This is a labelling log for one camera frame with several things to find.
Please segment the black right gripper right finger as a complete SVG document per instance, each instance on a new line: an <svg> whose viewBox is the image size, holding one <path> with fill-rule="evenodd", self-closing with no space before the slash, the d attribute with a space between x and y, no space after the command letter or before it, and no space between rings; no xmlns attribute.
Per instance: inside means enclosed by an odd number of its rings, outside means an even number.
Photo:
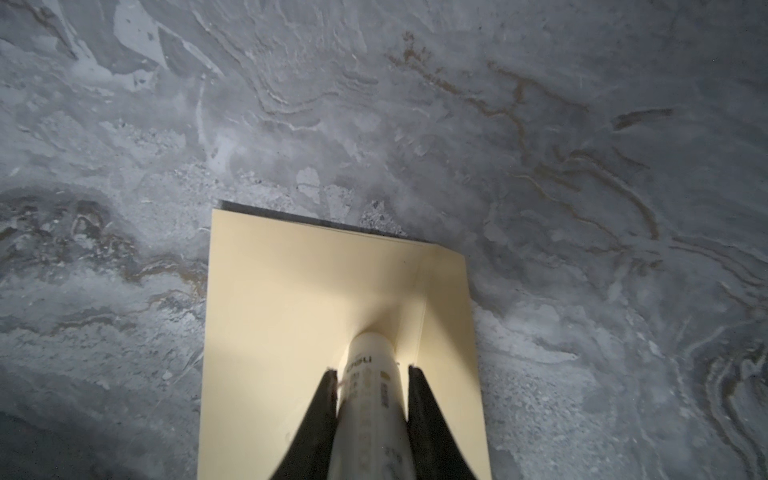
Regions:
<svg viewBox="0 0 768 480"><path fill-rule="evenodd" d="M424 372L408 367L407 431L418 480L475 480Z"/></svg>

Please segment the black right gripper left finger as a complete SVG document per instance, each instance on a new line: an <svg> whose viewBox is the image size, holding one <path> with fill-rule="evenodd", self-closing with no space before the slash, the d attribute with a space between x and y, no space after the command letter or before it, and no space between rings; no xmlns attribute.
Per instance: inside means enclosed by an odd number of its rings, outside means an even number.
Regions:
<svg viewBox="0 0 768 480"><path fill-rule="evenodd" d="M309 407L272 480L325 480L337 428L338 376L321 377Z"/></svg>

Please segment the small glue stick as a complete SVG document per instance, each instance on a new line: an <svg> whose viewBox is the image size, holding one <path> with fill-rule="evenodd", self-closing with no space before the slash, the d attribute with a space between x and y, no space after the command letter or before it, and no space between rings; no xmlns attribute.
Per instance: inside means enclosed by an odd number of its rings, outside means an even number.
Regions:
<svg viewBox="0 0 768 480"><path fill-rule="evenodd" d="M329 479L414 479L394 347L375 332L355 337L343 370Z"/></svg>

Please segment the tan kraft envelope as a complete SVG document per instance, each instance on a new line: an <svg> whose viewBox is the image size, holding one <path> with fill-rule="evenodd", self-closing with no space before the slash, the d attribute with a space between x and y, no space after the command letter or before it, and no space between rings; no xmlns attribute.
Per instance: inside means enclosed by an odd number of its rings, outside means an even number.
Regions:
<svg viewBox="0 0 768 480"><path fill-rule="evenodd" d="M419 241L212 213L197 475L266 479L322 375L374 331L420 368L473 474L491 475L465 258Z"/></svg>

